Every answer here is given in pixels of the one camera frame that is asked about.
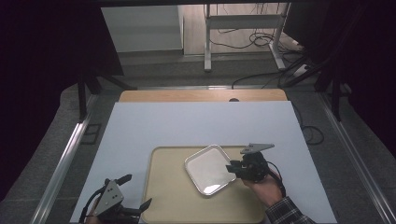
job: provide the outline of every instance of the sleeve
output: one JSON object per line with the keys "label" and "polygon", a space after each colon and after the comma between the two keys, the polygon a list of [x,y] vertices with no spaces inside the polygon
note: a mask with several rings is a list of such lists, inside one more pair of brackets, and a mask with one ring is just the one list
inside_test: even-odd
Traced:
{"label": "sleeve", "polygon": [[272,224],[305,224],[315,223],[311,218],[303,215],[289,197],[268,208],[265,213]]}

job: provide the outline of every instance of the white table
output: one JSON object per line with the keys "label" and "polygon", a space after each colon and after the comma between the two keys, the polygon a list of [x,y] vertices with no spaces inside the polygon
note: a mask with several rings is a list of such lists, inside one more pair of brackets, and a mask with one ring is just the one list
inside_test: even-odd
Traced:
{"label": "white table", "polygon": [[279,168],[287,194],[316,222],[336,222],[288,101],[116,103],[70,222],[78,222],[82,207],[106,178],[133,174],[120,187],[122,204],[138,207],[156,147],[248,143],[275,144],[263,155]]}

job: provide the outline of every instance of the hand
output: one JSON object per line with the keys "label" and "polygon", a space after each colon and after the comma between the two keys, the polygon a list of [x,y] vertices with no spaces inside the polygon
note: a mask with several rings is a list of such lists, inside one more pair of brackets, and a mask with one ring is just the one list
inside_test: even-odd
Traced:
{"label": "hand", "polygon": [[93,203],[93,207],[92,207],[90,213],[87,216],[87,220],[85,221],[86,224],[103,224],[99,220],[99,218],[93,214],[93,212],[96,208],[96,205],[98,205],[98,203],[99,203],[99,201],[98,201],[98,199],[96,199],[95,202]]}
{"label": "hand", "polygon": [[275,203],[282,200],[282,192],[276,181],[270,176],[266,176],[264,180],[259,183],[254,183],[249,180],[242,180],[244,185],[253,190],[257,197],[264,203],[265,206],[271,207]]}

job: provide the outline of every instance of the white tray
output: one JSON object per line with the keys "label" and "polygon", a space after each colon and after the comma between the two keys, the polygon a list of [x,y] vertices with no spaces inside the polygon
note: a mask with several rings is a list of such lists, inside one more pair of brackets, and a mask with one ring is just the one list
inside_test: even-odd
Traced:
{"label": "white tray", "polygon": [[211,145],[188,157],[185,168],[195,187],[205,196],[211,196],[236,179],[228,173],[230,158],[217,145]]}

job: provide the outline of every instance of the white wall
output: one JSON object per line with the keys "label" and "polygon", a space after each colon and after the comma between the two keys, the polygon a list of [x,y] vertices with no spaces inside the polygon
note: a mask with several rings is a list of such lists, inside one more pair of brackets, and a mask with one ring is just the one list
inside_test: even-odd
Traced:
{"label": "white wall", "polygon": [[182,49],[177,6],[103,7],[102,12],[117,52]]}

